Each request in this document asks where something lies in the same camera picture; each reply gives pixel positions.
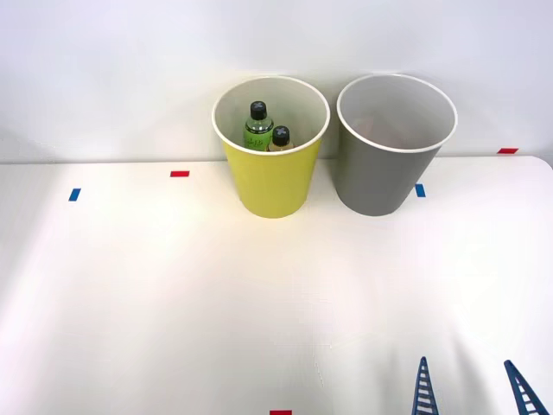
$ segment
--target white wall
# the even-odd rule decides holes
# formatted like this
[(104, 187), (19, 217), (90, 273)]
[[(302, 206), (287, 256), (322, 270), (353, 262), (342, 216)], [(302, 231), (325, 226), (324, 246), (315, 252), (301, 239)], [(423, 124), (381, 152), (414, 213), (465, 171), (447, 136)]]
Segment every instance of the white wall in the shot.
[[(335, 101), (413, 73), (458, 106), (442, 154), (553, 153), (547, 0), (3, 0), (0, 162), (222, 158), (210, 111), (255, 73)], [(332, 154), (335, 137), (323, 148)]]

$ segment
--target cup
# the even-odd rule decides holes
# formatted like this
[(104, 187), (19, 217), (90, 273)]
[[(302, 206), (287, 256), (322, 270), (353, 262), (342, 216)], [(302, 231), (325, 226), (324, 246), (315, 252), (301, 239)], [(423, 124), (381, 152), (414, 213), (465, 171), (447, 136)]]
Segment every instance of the cup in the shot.
[[(244, 147), (250, 104), (263, 101), (275, 125), (286, 125), (295, 148), (261, 152)], [(305, 202), (330, 108), (310, 84), (286, 76), (242, 82), (215, 103), (213, 128), (223, 143), (238, 196), (253, 214), (282, 218)]]
[(354, 80), (341, 91), (337, 106), (336, 190), (346, 206), (370, 216), (401, 206), (457, 126), (451, 99), (408, 75)]

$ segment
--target red tape marker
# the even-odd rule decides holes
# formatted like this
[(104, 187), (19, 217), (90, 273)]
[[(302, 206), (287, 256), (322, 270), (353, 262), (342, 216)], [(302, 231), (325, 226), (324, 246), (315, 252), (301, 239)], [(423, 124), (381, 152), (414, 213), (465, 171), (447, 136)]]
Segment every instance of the red tape marker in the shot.
[(171, 177), (188, 177), (188, 176), (190, 176), (190, 172), (188, 170), (171, 172)]
[(498, 154), (515, 154), (518, 149), (503, 148), (499, 149)]

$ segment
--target bottle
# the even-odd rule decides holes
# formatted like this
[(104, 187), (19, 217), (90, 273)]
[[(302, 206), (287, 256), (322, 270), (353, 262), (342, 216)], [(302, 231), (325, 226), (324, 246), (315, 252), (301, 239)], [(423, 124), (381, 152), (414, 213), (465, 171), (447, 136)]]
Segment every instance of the bottle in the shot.
[(273, 130), (273, 139), (267, 146), (267, 151), (285, 151), (294, 148), (290, 141), (290, 130), (284, 125), (279, 125)]
[(250, 105), (250, 117), (244, 126), (244, 147), (250, 150), (266, 151), (270, 143), (273, 120), (267, 116), (267, 105), (254, 101)]

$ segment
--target bottle cap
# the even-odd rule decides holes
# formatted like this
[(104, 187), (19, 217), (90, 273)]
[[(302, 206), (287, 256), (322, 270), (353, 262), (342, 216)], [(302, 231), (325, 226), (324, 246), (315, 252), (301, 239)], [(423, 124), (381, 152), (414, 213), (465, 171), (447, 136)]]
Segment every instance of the bottle cap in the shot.
[(263, 101), (254, 101), (250, 105), (250, 117), (256, 120), (267, 118), (267, 105)]
[(273, 144), (283, 147), (290, 142), (290, 130), (284, 125), (279, 125), (273, 130)]

